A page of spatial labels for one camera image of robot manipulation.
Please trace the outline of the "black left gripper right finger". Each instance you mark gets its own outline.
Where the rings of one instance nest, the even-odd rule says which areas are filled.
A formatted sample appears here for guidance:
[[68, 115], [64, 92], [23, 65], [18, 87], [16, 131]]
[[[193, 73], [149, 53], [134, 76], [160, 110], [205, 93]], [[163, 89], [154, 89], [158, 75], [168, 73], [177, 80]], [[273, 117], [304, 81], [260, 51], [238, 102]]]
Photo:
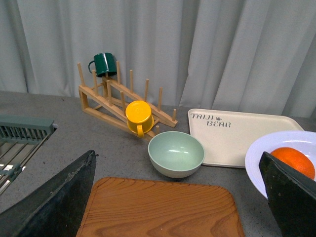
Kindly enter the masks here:
[[316, 182], [268, 152], [263, 152], [259, 169], [282, 236], [314, 237]]

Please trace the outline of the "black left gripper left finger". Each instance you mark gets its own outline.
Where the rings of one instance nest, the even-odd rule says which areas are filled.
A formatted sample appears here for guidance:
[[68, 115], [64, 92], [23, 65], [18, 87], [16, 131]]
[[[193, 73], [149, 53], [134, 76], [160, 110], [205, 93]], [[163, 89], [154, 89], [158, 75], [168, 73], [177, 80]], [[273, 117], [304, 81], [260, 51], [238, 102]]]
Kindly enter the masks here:
[[2, 237], [74, 237], [93, 186], [96, 154], [89, 150], [0, 215]]

